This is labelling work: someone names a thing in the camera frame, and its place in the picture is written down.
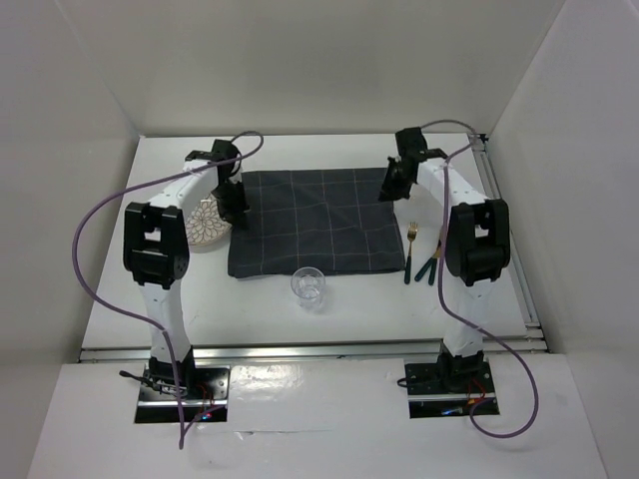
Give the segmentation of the floral plate orange rim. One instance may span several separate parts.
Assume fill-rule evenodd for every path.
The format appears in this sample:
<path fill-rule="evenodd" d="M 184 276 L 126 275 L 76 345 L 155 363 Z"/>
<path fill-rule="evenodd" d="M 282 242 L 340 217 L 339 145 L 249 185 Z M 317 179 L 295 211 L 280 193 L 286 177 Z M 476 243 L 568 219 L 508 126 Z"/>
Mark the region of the floral plate orange rim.
<path fill-rule="evenodd" d="M 231 230 L 232 226 L 222 219 L 213 196 L 201 200 L 186 221 L 187 240 L 191 250 L 212 246 Z"/>

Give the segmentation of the dark checked cloth napkin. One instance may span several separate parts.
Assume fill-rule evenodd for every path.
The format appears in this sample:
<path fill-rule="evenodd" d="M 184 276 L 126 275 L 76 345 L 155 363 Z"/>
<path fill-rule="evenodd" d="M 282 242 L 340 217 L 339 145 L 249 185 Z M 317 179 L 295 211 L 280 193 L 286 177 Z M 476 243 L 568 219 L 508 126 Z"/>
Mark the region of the dark checked cloth napkin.
<path fill-rule="evenodd" d="M 401 271 L 404 250 L 383 168 L 258 171 L 243 176 L 247 228 L 234 230 L 229 276 Z"/>

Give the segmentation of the clear plastic cup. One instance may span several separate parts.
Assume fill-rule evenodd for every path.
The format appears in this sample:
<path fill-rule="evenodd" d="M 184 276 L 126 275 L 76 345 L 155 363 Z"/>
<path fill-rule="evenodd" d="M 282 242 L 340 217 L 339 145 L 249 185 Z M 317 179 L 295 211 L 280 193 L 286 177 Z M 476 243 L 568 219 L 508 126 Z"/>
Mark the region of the clear plastic cup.
<path fill-rule="evenodd" d="M 326 293 L 325 276 L 315 267 L 301 267 L 291 277 L 291 290 L 302 309 L 319 313 Z"/>

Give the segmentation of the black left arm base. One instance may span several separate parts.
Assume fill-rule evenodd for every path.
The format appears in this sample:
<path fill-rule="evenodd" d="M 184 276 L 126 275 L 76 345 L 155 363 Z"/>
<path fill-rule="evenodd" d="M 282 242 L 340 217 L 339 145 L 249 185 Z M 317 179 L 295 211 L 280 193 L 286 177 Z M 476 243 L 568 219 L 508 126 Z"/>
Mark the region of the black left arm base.
<path fill-rule="evenodd" d="M 139 383 L 135 423 L 178 423 L 177 389 L 166 381 L 153 381 L 148 367 L 142 373 L 120 370 L 123 378 Z M 195 370 L 194 384 L 190 389 L 181 387 L 185 423 L 226 422 L 231 369 L 228 366 L 202 367 Z"/>

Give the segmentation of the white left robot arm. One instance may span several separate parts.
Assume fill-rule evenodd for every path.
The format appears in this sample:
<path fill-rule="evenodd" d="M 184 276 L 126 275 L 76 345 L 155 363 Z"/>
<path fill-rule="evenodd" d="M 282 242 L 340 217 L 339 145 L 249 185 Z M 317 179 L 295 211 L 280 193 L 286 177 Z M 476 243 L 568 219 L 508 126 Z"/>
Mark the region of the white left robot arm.
<path fill-rule="evenodd" d="M 149 375 L 176 398 L 196 389 L 193 346 L 183 319 L 181 280 L 190 262 L 187 219 L 201 200 L 212 196 L 221 219 L 244 229 L 249 204 L 242 182 L 241 155 L 229 141 L 190 152 L 184 177 L 169 182 L 146 203 L 125 208 L 123 261 L 139 286 L 147 316 L 162 328 L 151 329 Z"/>

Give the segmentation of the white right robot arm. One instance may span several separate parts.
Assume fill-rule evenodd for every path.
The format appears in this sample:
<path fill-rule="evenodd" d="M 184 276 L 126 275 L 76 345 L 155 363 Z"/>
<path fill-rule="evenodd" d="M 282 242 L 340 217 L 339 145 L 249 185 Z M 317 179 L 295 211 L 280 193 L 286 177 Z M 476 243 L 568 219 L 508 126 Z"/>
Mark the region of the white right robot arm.
<path fill-rule="evenodd" d="M 436 361 L 435 382 L 447 392 L 461 392 L 483 364 L 483 334 L 494 285 L 510 262 L 509 210 L 503 200 L 491 200 L 448 164 L 441 149 L 400 147 L 388 159 L 379 199 L 408 199 L 420 186 L 445 214 L 440 233 L 438 273 L 448 273 L 438 286 L 453 299 L 440 299 L 452 317 Z"/>

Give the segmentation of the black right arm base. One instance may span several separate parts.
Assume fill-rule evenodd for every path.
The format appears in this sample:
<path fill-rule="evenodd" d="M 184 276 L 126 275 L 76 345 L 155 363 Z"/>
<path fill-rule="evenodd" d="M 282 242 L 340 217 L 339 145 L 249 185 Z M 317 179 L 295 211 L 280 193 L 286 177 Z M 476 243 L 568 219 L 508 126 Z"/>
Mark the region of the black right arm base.
<path fill-rule="evenodd" d="M 477 416 L 500 414 L 486 360 L 475 371 L 456 377 L 445 377 L 437 363 L 407 363 L 396 385 L 406 391 L 411 419 L 468 416 L 473 406 Z"/>

